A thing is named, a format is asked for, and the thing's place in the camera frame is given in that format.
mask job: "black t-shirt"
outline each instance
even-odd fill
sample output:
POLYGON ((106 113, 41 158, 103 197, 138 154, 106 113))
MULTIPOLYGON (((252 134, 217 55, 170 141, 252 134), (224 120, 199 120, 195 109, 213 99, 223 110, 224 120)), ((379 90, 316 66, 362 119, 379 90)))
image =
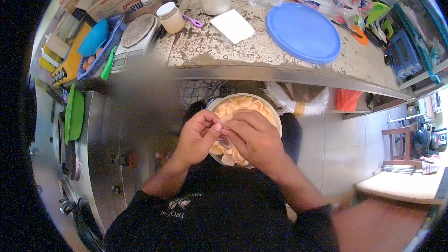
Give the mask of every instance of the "black t-shirt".
POLYGON ((190 171, 170 200, 138 191, 109 227, 107 251, 338 251, 329 206, 292 223, 277 185, 236 167, 190 171))

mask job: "green spatula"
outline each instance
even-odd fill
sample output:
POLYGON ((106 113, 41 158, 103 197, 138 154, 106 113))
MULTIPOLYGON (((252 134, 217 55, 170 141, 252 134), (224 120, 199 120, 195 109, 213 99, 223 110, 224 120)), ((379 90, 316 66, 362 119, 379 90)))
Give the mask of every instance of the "green spatula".
POLYGON ((103 72, 101 73, 101 79, 103 79, 104 81, 107 81, 109 78, 109 75, 111 73, 111 68, 112 68, 112 64, 113 64, 113 58, 115 57, 115 50, 116 50, 117 46, 112 48, 111 54, 109 56, 108 59, 108 63, 106 64, 106 66, 104 67, 103 72))

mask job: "blue bowl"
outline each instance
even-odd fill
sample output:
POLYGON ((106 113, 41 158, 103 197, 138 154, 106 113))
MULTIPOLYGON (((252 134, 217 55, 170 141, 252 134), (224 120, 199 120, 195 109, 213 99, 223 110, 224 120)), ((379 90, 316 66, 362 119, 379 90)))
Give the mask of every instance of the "blue bowl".
POLYGON ((109 25, 106 19, 100 20, 78 48, 78 53, 83 57, 94 55, 109 36, 109 25))

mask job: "wooden chair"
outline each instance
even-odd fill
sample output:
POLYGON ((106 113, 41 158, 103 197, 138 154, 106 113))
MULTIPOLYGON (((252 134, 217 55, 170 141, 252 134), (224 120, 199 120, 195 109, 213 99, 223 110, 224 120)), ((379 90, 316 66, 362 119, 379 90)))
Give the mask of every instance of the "wooden chair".
POLYGON ((422 168, 422 162, 421 161, 413 161, 413 158, 410 158, 411 155, 411 138, 413 137, 414 133, 417 130, 417 124, 413 124, 410 126, 403 126, 398 128, 391 128, 388 130, 381 131, 382 135, 389 135, 389 143, 390 143, 390 151, 391 151, 391 158, 389 161, 383 161, 383 165, 412 165, 416 166, 417 168, 422 168), (403 133, 405 134, 405 154, 402 155, 403 150, 403 133), (394 134, 400 134, 400 149, 399 154, 394 155, 393 154, 393 138, 392 135, 394 134))

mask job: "green plastic item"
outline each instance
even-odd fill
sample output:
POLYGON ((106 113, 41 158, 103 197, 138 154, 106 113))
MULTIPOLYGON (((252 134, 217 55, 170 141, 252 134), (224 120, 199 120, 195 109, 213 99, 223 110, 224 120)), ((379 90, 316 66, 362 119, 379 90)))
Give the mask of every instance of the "green plastic item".
POLYGON ((370 10, 369 16, 367 17, 366 27, 371 25, 381 17, 384 13, 389 10, 389 6, 381 2, 373 2, 373 9, 370 10))
POLYGON ((384 31, 385 29, 387 29, 389 31, 388 38, 390 39, 393 35, 393 28, 392 28, 392 24, 391 24, 390 20, 384 21, 382 30, 384 31))
POLYGON ((116 50, 117 46, 112 48, 111 54, 109 56, 108 59, 108 63, 106 64, 106 66, 103 69, 103 72, 101 73, 101 79, 103 79, 104 81, 107 81, 109 78, 109 75, 111 73, 111 69, 112 69, 112 64, 113 64, 113 58, 115 57, 115 50, 116 50))
POLYGON ((77 140, 80 137, 83 119, 84 96, 73 84, 65 108, 65 145, 68 145, 69 141, 77 140))

